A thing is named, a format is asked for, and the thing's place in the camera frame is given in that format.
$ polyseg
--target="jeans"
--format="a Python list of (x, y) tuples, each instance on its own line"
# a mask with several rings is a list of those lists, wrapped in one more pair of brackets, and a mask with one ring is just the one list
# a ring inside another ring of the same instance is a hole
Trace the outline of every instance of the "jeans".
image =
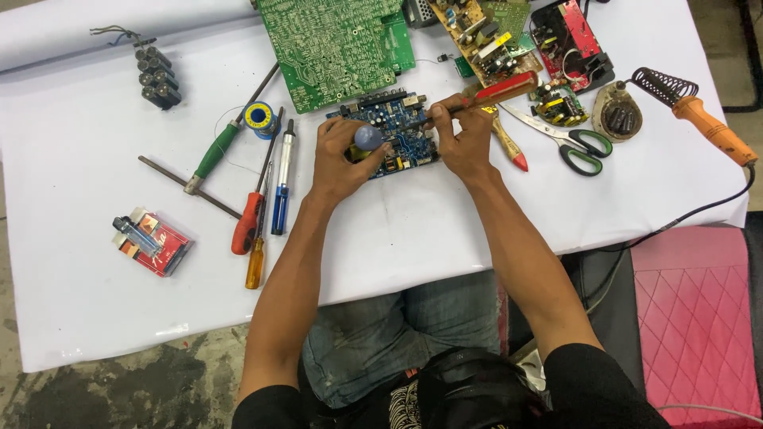
[(302, 348), (315, 395), (331, 408), (358, 401), (451, 347), (499, 353), (493, 270), (318, 308)]

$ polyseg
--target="green screwdriver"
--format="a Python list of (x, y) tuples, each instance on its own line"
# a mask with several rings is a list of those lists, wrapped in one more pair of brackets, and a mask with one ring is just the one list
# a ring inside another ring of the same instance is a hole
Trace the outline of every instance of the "green screwdriver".
[[(265, 76), (262, 83), (259, 84), (259, 88), (254, 92), (254, 95), (252, 95), (252, 98), (249, 99), (247, 104), (254, 102), (259, 97), (259, 94), (262, 93), (262, 90), (265, 88), (265, 85), (270, 82), (270, 78), (273, 77), (275, 72), (278, 70), (278, 63), (276, 62), (272, 69), (270, 69), (270, 72), (267, 76)], [(198, 164), (198, 168), (193, 173), (193, 177), (188, 181), (188, 183), (185, 184), (185, 188), (183, 191), (185, 191), (186, 194), (194, 195), (196, 193), (196, 190), (199, 186), (204, 182), (204, 180), (209, 176), (209, 173), (212, 173), (212, 170), (217, 166), (217, 164), (220, 162), (220, 160), (223, 159), (223, 156), (225, 156), (225, 152), (228, 150), (228, 147), (230, 147), (230, 144), (233, 143), (233, 138), (238, 134), (239, 129), (241, 127), (241, 120), (243, 119), (243, 110), (239, 115), (236, 117), (235, 121), (231, 121), (223, 130), (223, 132), (220, 133), (220, 135), (217, 136), (216, 139), (214, 139), (214, 142), (211, 146), (209, 146), (209, 149), (207, 150), (207, 153), (204, 155), (204, 158), (201, 159), (201, 162)]]

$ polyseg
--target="scissors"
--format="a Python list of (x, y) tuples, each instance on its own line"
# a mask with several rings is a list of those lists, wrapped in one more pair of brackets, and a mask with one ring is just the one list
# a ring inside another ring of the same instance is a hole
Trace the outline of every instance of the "scissors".
[[(517, 117), (517, 119), (520, 121), (554, 139), (559, 145), (559, 154), (562, 155), (562, 160), (572, 169), (572, 171), (581, 176), (597, 176), (599, 173), (601, 173), (601, 169), (603, 167), (600, 158), (606, 158), (612, 153), (612, 142), (597, 132), (589, 130), (572, 130), (568, 133), (565, 133), (554, 129), (550, 125), (544, 124), (529, 115), (525, 115), (516, 108), (508, 105), (508, 103), (499, 104), (502, 108)], [(582, 136), (588, 136), (596, 139), (604, 147), (604, 150), (601, 150), (598, 147), (595, 147), (594, 145), (583, 140)], [(591, 166), (593, 170), (588, 171), (586, 169), (582, 169), (572, 160), (573, 156)]]

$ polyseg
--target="capacitor bundle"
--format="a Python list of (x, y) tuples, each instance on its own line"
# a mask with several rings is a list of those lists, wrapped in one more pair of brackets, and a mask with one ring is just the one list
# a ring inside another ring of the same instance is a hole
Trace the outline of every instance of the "capacitor bundle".
[(156, 107), (167, 110), (182, 100), (178, 92), (179, 84), (172, 71), (172, 62), (155, 47), (139, 48), (135, 51), (143, 86), (141, 95)]

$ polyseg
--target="person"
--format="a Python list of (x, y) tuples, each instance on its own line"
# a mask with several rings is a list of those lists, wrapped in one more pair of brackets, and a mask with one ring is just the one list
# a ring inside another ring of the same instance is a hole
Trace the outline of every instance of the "person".
[[(427, 127), (474, 201), (494, 270), (318, 308), (331, 214), (391, 149), (351, 164), (343, 153), (364, 124), (324, 122), (312, 189), (252, 316), (233, 429), (310, 427), (300, 366), (336, 427), (669, 427), (604, 352), (559, 259), (490, 164), (491, 116), (451, 118), (461, 100), (435, 103)], [(530, 324), (550, 400), (497, 355), (496, 283)]]

